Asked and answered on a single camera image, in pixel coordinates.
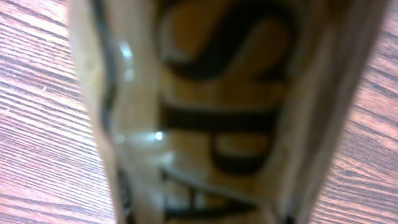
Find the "orange spaghetti packet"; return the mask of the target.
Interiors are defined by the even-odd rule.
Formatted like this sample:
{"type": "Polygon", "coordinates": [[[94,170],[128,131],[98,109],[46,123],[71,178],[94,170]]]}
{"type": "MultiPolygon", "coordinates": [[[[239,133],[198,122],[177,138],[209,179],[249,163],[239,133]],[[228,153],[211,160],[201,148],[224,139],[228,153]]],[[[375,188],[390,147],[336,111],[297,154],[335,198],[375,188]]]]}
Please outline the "orange spaghetti packet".
{"type": "Polygon", "coordinates": [[[71,0],[117,223],[308,223],[389,1],[71,0]]]}

